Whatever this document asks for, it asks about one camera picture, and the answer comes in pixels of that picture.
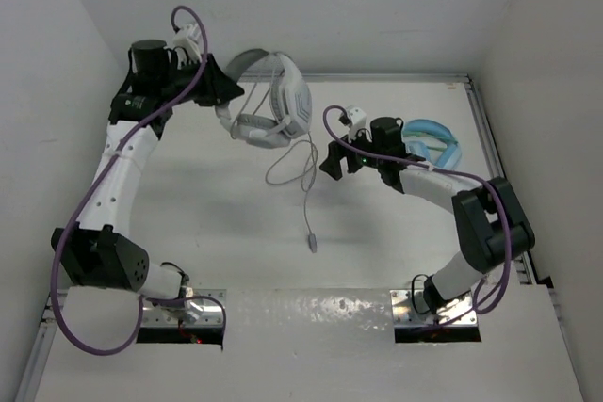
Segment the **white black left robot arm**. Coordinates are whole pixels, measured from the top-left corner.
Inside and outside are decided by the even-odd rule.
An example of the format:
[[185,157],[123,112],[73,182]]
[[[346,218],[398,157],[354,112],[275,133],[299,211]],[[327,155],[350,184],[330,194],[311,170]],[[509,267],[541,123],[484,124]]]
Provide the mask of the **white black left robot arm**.
[[192,55],[184,45],[170,48],[163,40],[131,45],[92,185],[68,224],[51,238],[53,289],[63,269],[79,286],[122,289],[150,299],[181,295],[182,272],[152,263],[131,241],[130,217],[142,172],[173,109],[188,101],[219,106],[243,92],[212,55],[203,53],[197,60]]

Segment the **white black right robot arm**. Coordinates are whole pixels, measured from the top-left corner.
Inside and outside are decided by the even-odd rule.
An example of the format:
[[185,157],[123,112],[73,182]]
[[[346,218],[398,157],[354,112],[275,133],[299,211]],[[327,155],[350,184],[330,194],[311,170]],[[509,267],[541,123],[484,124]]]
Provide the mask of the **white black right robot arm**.
[[336,110],[348,132],[342,137],[331,135],[321,171],[338,181],[345,173],[374,169],[386,186],[401,195],[420,198],[453,215],[459,249],[411,296],[414,312],[434,315],[469,293],[478,298],[476,313],[492,312],[506,295],[513,260],[535,244],[511,183],[503,177],[485,180],[442,168],[414,153],[403,140],[400,118],[367,122],[362,113],[344,107]]

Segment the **white grey headphones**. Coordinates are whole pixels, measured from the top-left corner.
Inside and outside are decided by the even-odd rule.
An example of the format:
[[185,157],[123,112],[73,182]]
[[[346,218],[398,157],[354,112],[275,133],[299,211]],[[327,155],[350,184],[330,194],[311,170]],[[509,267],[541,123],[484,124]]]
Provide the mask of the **white grey headphones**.
[[215,106],[214,111],[231,138],[257,148],[286,148],[293,139],[308,135],[312,123],[312,95],[295,62],[282,52],[251,49],[234,57],[223,72],[237,82],[252,65],[268,57],[276,58],[282,66],[270,77],[272,117],[244,112],[233,117],[227,103]]

